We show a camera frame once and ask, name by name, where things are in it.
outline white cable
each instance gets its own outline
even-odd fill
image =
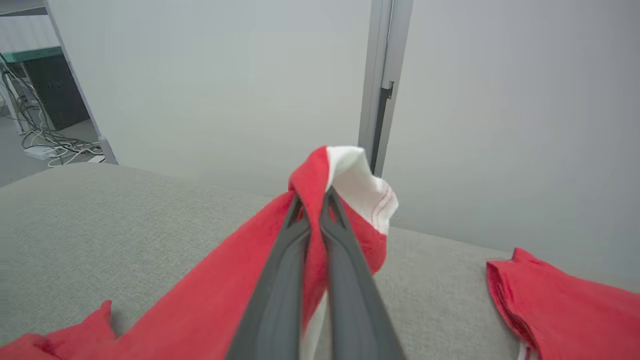
[[[33,146],[33,140],[36,140],[37,137],[40,138],[44,138],[42,136],[42,133],[44,132],[44,130],[42,129],[42,124],[44,124],[44,118],[42,117],[42,109],[40,109],[40,112],[38,113],[38,117],[40,118],[40,132],[37,133],[32,139],[31,139],[31,143],[29,144],[29,146]]]
[[[13,78],[14,78],[14,79],[16,79],[16,80],[17,80],[17,82],[18,82],[20,85],[22,85],[23,87],[26,87],[26,88],[28,88],[28,89],[32,90],[32,91],[31,91],[31,94],[32,94],[36,99],[38,99],[38,107],[40,108],[40,112],[38,113],[38,117],[40,118],[40,125],[39,125],[39,127],[40,127],[40,129],[39,129],[39,130],[40,130],[40,132],[39,132],[39,133],[36,133],[36,134],[35,134],[35,136],[31,139],[31,145],[29,145],[29,146],[33,146],[33,140],[35,140],[35,138],[37,138],[37,137],[40,137],[40,138],[43,138],[44,140],[46,140],[46,141],[48,141],[48,142],[51,142],[51,143],[53,143],[53,144],[56,144],[56,145],[57,145],[57,144],[66,145],[66,146],[68,147],[68,149],[66,149],[66,148],[64,148],[64,147],[60,147],[60,146],[59,146],[59,147],[55,147],[55,149],[65,149],[65,152],[64,152],[63,154],[66,154],[66,153],[69,151],[69,149],[70,149],[71,151],[75,152],[75,153],[76,153],[76,155],[75,155],[73,158],[71,158],[71,160],[69,160],[69,161],[72,161],[73,159],[75,159],[75,158],[76,158],[76,156],[77,156],[77,155],[79,155],[79,154],[81,154],[82,152],[85,152],[85,151],[88,151],[88,152],[90,152],[90,153],[92,153],[92,154],[94,154],[94,155],[103,155],[102,151],[95,151],[95,150],[93,150],[93,149],[89,149],[89,148],[86,148],[86,147],[85,147],[85,146],[89,146],[89,145],[97,145],[97,144],[99,144],[100,142],[84,143],[84,144],[81,144],[81,145],[78,147],[77,145],[72,145],[72,144],[71,144],[71,143],[69,143],[69,142],[54,141],[54,140],[51,140],[50,138],[48,138],[48,137],[46,137],[46,136],[42,136],[42,134],[44,133],[43,125],[45,124],[45,119],[42,117],[43,110],[42,110],[42,108],[40,107],[40,104],[42,104],[42,100],[41,100],[41,98],[38,96],[38,93],[36,92],[36,89],[33,87],[33,85],[31,85],[31,84],[27,84],[26,82],[24,82],[24,80],[22,80],[22,79],[18,78],[18,76],[16,76],[16,75],[15,75],[15,73],[13,72],[13,70],[12,70],[11,68],[9,68],[8,64],[6,64],[6,63],[4,63],[4,62],[3,62],[3,65],[4,65],[4,67],[8,70],[9,74],[11,74],[11,75],[13,76]],[[54,160],[57,160],[57,159],[58,159],[59,157],[61,157],[61,156],[62,156],[62,155],[58,155],[58,156],[56,156],[56,159],[54,159]],[[59,165],[51,166],[51,163],[52,163],[54,160],[50,161],[50,162],[49,162],[49,164],[47,164],[47,166],[49,166],[49,167],[56,167],[56,166],[59,166]]]

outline cloth fold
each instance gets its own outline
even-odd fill
[[[296,193],[312,230],[303,280],[301,342],[303,358],[312,358],[323,322],[319,304],[327,286],[319,216],[331,185],[343,200],[371,271],[377,272],[386,256],[395,194],[371,174],[363,149],[321,147],[293,172],[289,191],[206,255],[120,338],[115,339],[109,328],[107,301],[79,325],[48,336],[27,334],[5,345],[0,359],[223,359]],[[189,239],[176,241],[188,246]]]
[[[498,312],[526,344],[523,359],[640,359],[640,294],[570,276],[519,248],[486,271]]]

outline red and white cloth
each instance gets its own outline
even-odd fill
[[[333,185],[372,272],[386,256],[389,218],[398,204],[374,177],[358,147],[315,150],[278,196],[231,234],[123,336],[109,327],[111,301],[82,323],[46,336],[27,334],[0,348],[0,359],[223,359],[295,193],[311,223],[303,283],[302,358],[315,352],[324,318],[326,253],[319,229],[324,193]]]
[[[570,276],[516,248],[487,283],[521,339],[518,360],[640,359],[640,294]]]

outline gray fabric surface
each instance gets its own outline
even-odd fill
[[[487,260],[509,254],[396,227],[387,248],[376,284],[409,359],[517,358],[485,277]],[[316,360],[331,359],[329,326],[327,312]]]
[[[123,333],[269,200],[87,163],[0,188],[0,343],[80,322],[105,299]],[[409,359],[515,359],[484,278],[487,259],[508,256],[391,229],[376,281]]]

